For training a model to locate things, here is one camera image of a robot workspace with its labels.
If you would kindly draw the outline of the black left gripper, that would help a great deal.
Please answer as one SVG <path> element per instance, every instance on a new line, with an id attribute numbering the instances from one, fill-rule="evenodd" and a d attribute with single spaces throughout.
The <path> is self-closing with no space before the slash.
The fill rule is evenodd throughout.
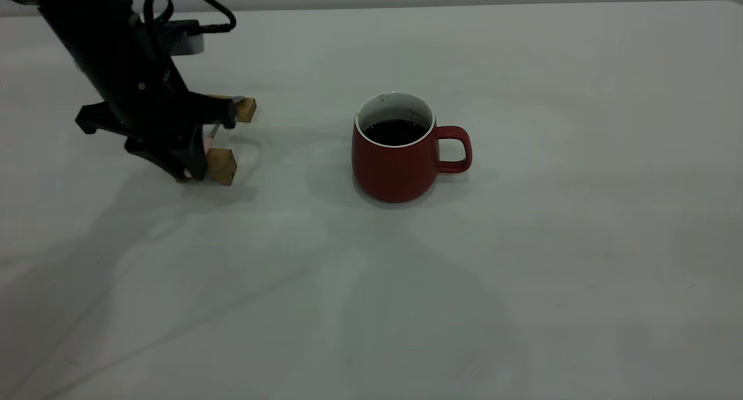
<path id="1" fill-rule="evenodd" d="M 130 136 L 125 151 L 176 181 L 205 178 L 210 136 L 202 125 L 234 128 L 239 117 L 231 99 L 191 92 L 172 59 L 146 37 L 93 41 L 76 51 L 75 62 L 102 98 L 76 116 L 84 133 Z M 193 138 L 182 135 L 195 127 Z"/>

